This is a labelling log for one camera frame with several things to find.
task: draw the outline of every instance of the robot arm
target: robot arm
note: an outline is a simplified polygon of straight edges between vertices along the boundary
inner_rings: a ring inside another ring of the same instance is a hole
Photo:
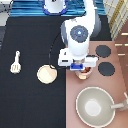
[[[93,0],[84,0],[86,15],[66,20],[61,25],[61,37],[68,48],[61,49],[59,66],[70,66],[70,70],[95,67],[97,57],[87,57],[89,41],[95,28],[95,6]]]

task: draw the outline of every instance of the pink surface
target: pink surface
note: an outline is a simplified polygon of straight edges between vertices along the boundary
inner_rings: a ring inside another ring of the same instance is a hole
[[[120,103],[125,99],[123,93],[126,92],[126,87],[115,43],[113,41],[91,41],[90,44],[90,54],[96,55],[95,49],[98,45],[107,45],[111,48],[111,55],[99,59],[97,66],[87,80],[80,80],[74,72],[66,71],[66,128],[91,128],[81,121],[76,112],[76,97],[86,87],[96,86],[106,90],[115,103]],[[102,76],[98,71],[98,65],[101,62],[112,63],[115,67],[114,75]],[[128,111],[120,112],[117,110],[114,120],[106,128],[128,128]]]

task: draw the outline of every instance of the black table surface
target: black table surface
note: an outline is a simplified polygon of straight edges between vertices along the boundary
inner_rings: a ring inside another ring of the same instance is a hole
[[[0,128],[66,128],[66,70],[45,85],[37,78],[38,69],[48,64],[50,45],[66,17],[18,17],[7,20],[0,54]],[[58,67],[59,36],[51,64]],[[10,66],[20,51],[21,72]]]

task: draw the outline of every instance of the beige round object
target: beige round object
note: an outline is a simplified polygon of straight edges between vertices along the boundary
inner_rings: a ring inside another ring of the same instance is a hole
[[[51,69],[49,65],[44,65],[37,72],[38,79],[45,84],[52,83],[57,77],[57,70]]]

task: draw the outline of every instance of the black burner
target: black burner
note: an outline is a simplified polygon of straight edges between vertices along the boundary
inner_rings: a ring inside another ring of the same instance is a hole
[[[100,74],[103,76],[112,76],[115,72],[114,66],[109,62],[102,62],[98,66]]]
[[[99,45],[96,48],[96,54],[100,57],[108,57],[111,54],[111,49],[106,45]]]

